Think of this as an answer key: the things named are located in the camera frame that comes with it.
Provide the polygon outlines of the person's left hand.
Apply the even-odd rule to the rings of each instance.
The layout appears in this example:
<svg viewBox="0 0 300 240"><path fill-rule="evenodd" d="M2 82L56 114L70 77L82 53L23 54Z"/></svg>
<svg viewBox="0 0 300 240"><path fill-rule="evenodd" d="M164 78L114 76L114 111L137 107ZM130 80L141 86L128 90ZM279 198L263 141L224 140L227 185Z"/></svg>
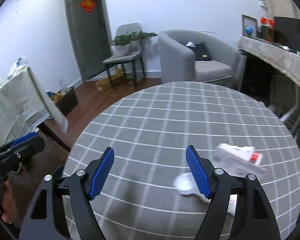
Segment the person's left hand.
<svg viewBox="0 0 300 240"><path fill-rule="evenodd" d="M17 217L17 207L9 179L3 183L3 187L4 195L0 202L0 215L5 223L12 224Z"/></svg>

